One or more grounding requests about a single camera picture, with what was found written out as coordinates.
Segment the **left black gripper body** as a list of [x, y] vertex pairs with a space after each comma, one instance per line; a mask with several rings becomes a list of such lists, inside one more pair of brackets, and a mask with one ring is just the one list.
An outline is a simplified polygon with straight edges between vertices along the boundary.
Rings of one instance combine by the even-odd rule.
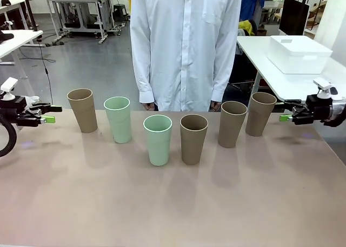
[[41, 118], [29, 112], [23, 96], [1, 95], [1, 123], [17, 124], [18, 126], [37, 127]]

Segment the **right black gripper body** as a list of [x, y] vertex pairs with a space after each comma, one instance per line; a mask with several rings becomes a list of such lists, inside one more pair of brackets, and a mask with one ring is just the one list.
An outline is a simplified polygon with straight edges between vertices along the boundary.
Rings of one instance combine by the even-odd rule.
[[330, 125], [330, 116], [332, 114], [332, 99], [321, 99], [316, 94], [308, 95], [305, 101], [309, 112], [309, 118], [305, 124], [312, 124], [314, 121], [320, 121], [325, 125]]

